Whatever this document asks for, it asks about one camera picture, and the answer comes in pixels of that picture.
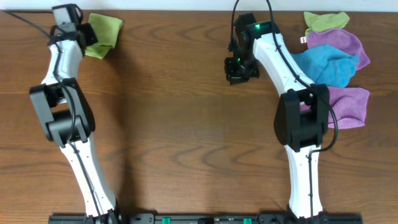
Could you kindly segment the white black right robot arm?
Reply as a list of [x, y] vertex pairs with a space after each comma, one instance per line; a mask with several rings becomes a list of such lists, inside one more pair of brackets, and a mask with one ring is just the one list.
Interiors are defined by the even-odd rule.
[[328, 129], [329, 90], [299, 68], [273, 21], [258, 22], [254, 14], [243, 14], [232, 22], [232, 30], [226, 79], [231, 85], [245, 83], [259, 77], [260, 66], [265, 68], [279, 94], [274, 132], [289, 160], [289, 210], [296, 222], [320, 223], [317, 160]]

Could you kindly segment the light green cloth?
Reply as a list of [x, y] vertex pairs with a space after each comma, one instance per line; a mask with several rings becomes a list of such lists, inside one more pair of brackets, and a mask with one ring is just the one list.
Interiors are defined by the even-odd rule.
[[91, 13], [88, 23], [92, 26], [98, 41], [86, 48], [85, 55], [104, 59], [109, 50], [115, 48], [123, 21], [115, 17]]

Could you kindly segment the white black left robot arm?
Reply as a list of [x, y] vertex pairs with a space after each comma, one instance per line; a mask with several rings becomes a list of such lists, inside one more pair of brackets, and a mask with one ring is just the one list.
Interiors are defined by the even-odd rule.
[[53, 26], [48, 72], [29, 92], [46, 138], [67, 158], [85, 202], [84, 215], [51, 216], [50, 223], [124, 223], [96, 155], [93, 112], [77, 82], [85, 49], [96, 41], [89, 23]]

